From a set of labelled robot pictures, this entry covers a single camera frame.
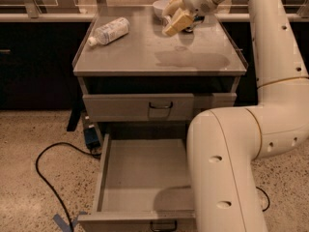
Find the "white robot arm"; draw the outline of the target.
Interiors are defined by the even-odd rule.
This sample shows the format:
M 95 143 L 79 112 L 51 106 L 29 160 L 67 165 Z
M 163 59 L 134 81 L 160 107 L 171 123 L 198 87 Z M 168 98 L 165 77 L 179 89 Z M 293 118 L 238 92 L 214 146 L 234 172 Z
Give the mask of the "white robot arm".
M 174 36 L 224 0 L 171 0 Z M 190 123 L 186 151 L 198 232 L 267 232 L 251 162 L 309 136 L 309 76 L 281 0 L 247 0 L 258 102 L 206 110 Z

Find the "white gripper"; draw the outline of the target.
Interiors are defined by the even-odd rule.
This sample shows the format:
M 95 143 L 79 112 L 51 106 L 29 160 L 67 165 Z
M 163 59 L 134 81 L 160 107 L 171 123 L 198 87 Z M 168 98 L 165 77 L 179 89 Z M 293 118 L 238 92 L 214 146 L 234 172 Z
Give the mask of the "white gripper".
M 163 29 L 165 36 L 172 37 L 194 21 L 194 15 L 204 16 L 213 12 L 219 0 L 170 0 L 163 9 Z

